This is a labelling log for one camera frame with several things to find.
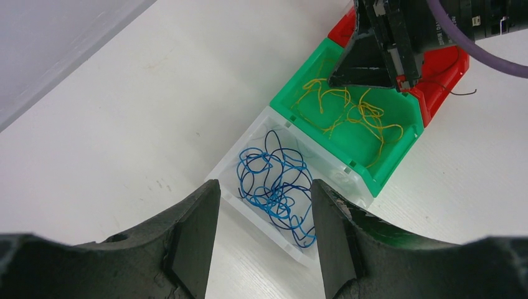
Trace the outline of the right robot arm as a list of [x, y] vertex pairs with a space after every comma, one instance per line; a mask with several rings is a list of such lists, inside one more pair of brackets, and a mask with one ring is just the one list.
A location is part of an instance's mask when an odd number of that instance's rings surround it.
[[355, 1], [356, 24], [328, 78], [331, 87], [409, 90], [425, 53], [457, 45], [516, 77], [527, 68], [475, 52], [477, 40], [527, 29], [527, 1]]

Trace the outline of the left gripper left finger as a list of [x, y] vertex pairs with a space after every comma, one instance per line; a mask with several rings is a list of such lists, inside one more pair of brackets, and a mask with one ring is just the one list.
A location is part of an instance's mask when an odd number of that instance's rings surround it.
[[204, 298], [220, 204], [216, 179], [103, 242], [1, 235], [2, 298]]

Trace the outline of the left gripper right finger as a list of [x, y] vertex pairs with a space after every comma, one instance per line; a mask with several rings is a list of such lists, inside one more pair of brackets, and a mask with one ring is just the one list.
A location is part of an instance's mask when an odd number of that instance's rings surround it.
[[527, 238], [451, 244], [401, 229], [312, 183], [326, 298], [526, 298]]

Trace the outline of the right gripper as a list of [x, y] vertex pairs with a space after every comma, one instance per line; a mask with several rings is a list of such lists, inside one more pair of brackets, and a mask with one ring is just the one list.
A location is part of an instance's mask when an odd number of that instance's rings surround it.
[[330, 87], [395, 88], [422, 78], [426, 1], [354, 1], [354, 31], [328, 78]]

